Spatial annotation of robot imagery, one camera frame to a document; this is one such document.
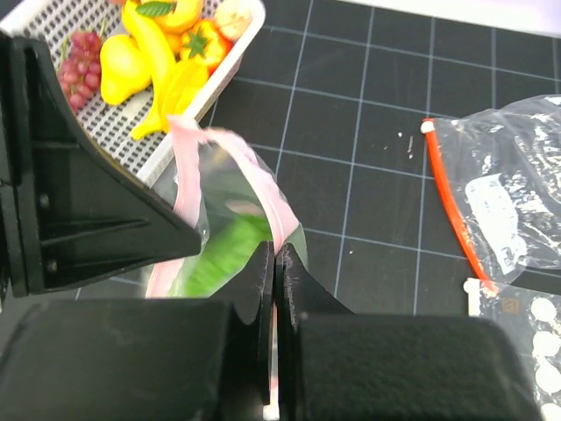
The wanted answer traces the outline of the green lettuce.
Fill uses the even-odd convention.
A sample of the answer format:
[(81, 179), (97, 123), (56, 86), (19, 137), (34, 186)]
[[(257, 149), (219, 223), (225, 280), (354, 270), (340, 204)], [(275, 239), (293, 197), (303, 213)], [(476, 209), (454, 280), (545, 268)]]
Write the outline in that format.
[(266, 218), (241, 215), (212, 235), (194, 265), (187, 262), (178, 275), (174, 294), (208, 297), (221, 289), (250, 260), (261, 242), (272, 241)]

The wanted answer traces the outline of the pink dotted zip bag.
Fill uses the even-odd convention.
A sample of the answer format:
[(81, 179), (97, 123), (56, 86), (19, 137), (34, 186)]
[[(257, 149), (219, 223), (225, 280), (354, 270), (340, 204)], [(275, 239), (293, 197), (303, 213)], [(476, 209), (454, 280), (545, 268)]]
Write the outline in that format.
[[(174, 213), (189, 223), (201, 237), (196, 255), (168, 260), (153, 266), (147, 279), (149, 299), (198, 299), (174, 294), (178, 275), (187, 262), (194, 265), (209, 238), (220, 233), (241, 215), (266, 218), (271, 229), (274, 263), (277, 253), (292, 245), (300, 253), (307, 250), (302, 226), (285, 195), (277, 185), (269, 166), (235, 132), (224, 128), (202, 128), (185, 117), (168, 119), (174, 161), (155, 183), (155, 190), (172, 203)], [(278, 417), (278, 326), (273, 295), (271, 326), (271, 369), (269, 401), (262, 419)]]

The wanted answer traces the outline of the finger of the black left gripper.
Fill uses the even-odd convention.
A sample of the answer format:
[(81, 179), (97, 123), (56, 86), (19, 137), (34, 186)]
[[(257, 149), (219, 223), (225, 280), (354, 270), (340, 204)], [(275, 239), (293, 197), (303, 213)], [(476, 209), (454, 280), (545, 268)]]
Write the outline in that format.
[(82, 129), (45, 42), (1, 38), (1, 290), (78, 288), (196, 255), (201, 237)]

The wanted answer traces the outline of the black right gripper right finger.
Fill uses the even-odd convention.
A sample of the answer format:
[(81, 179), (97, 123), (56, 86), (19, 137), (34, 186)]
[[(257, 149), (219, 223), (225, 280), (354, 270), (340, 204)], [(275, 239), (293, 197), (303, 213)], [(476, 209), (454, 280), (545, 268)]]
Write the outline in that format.
[(275, 260), (283, 420), (537, 420), (506, 334), (479, 318), (356, 314)]

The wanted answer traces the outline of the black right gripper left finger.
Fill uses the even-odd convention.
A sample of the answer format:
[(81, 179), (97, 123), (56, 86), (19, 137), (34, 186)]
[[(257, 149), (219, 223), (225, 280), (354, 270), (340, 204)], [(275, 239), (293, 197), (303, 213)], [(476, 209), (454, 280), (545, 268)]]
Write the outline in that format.
[(273, 272), (263, 243), (209, 298), (32, 307), (1, 357), (2, 419), (262, 419)]

